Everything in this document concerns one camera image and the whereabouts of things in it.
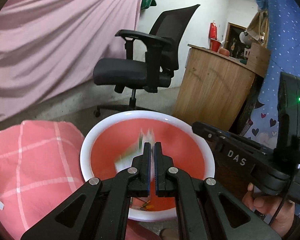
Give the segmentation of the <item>person's right hand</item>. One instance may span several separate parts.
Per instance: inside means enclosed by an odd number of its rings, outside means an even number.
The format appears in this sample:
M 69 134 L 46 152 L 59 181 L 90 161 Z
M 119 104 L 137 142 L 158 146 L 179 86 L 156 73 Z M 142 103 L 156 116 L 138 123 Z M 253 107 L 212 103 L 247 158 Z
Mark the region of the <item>person's right hand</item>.
M 248 185 L 248 191 L 242 199 L 242 202 L 250 210 L 256 209 L 264 215 L 274 217 L 275 211 L 279 207 L 282 198 L 275 196 L 253 197 L 254 185 Z M 284 237 L 293 225 L 295 212 L 295 203 L 285 200 L 281 210 L 277 214 L 273 224 L 270 226 L 281 237 Z

